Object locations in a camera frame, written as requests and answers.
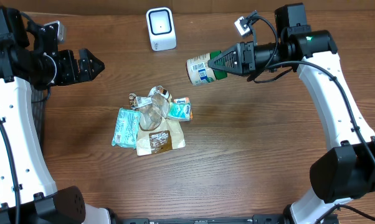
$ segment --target wooden table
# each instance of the wooden table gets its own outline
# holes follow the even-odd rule
[[[274,23],[272,12],[261,15]],[[164,52],[151,50],[145,16],[35,17],[40,23],[60,19],[68,28],[60,48],[86,47],[106,65],[93,82],[52,90],[44,157],[58,189],[76,185],[87,203],[123,218],[251,216],[280,213],[298,200],[326,144],[297,74],[266,84],[230,75],[198,87],[186,75],[187,59],[242,41],[234,27],[239,16],[176,14],[178,46]],[[346,81],[375,130],[375,11],[307,16],[313,30],[332,33]],[[259,44],[274,41],[265,24],[255,26]],[[112,147],[128,94],[145,96],[156,85],[191,99],[194,120],[181,123],[186,147],[142,157]],[[375,193],[350,204],[375,215]],[[338,214],[342,223],[368,222],[346,210]]]

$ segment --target trash pile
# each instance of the trash pile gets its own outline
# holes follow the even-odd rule
[[[147,97],[129,95],[132,110],[118,112],[112,146],[132,147],[138,156],[184,147],[180,121],[193,119],[188,97],[174,99],[162,86],[153,87]]]

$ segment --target blue and white package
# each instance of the blue and white package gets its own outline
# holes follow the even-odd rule
[[[121,108],[118,111],[112,146],[136,149],[136,135],[139,131],[140,112]]]

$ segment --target white square device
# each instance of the white square device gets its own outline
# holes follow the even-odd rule
[[[146,13],[151,48],[154,51],[176,47],[173,14],[167,7],[150,9]]]

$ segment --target can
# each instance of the can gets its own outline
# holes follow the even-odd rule
[[[226,72],[213,70],[208,67],[208,61],[218,56],[220,53],[221,51],[218,50],[190,58],[186,61],[187,76],[194,86],[211,83],[227,77]]]

